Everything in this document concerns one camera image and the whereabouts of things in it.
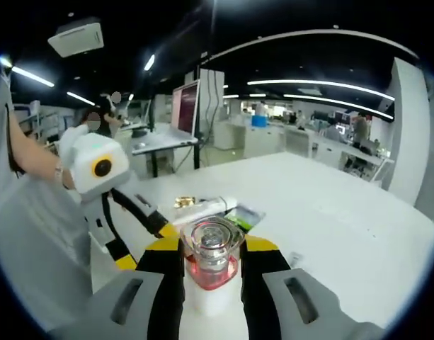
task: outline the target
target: computer monitor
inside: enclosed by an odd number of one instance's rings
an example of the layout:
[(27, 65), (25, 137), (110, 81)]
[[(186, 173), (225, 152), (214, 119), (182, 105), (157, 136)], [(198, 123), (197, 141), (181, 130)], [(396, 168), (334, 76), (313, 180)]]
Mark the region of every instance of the computer monitor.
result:
[(192, 136), (195, 135), (199, 92), (199, 80), (178, 87), (173, 91), (171, 126), (189, 133)]

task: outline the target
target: air conditioner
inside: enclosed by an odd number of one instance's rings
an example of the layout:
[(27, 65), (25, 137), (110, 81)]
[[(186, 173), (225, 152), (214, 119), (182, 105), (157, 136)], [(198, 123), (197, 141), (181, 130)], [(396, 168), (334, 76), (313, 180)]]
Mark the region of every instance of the air conditioner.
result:
[(48, 43), (63, 58), (102, 48), (101, 25), (97, 18), (74, 21), (59, 27)]

